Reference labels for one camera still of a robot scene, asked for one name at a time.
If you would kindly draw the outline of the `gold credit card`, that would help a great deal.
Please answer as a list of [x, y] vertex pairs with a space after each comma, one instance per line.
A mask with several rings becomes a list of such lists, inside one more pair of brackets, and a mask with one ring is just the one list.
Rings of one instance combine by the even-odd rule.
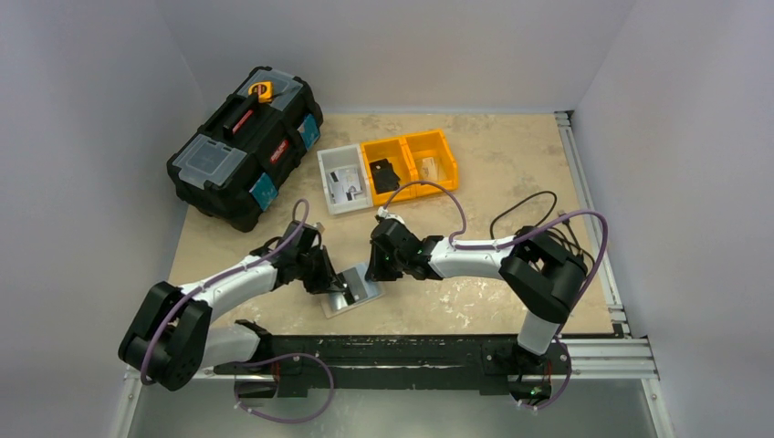
[[418, 171], [420, 174], [426, 174], [427, 181], [438, 181], [439, 169], [434, 157], [422, 158], [418, 163]]

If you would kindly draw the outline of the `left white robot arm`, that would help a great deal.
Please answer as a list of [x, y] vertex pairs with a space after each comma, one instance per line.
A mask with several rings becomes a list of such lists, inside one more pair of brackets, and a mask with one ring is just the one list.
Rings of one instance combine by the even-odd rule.
[[293, 220], [274, 248], [264, 245], [236, 265], [197, 282], [153, 285], [124, 335], [118, 357], [169, 391], [186, 385], [197, 371], [253, 359], [268, 334], [239, 322], [213, 328], [213, 322], [247, 300], [299, 282], [311, 295], [334, 304], [360, 304], [367, 297], [365, 266], [338, 272], [319, 230]]

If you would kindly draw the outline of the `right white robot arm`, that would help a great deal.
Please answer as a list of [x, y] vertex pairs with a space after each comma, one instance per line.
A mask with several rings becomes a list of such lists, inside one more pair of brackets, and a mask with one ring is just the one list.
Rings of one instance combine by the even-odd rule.
[[452, 236], [418, 238], [401, 216], [382, 207], [370, 236], [366, 279], [395, 281], [458, 276], [505, 281], [527, 308], [518, 347], [542, 356], [595, 276], [599, 263], [587, 265], [549, 233], [548, 226], [525, 226], [508, 238], [456, 241]]

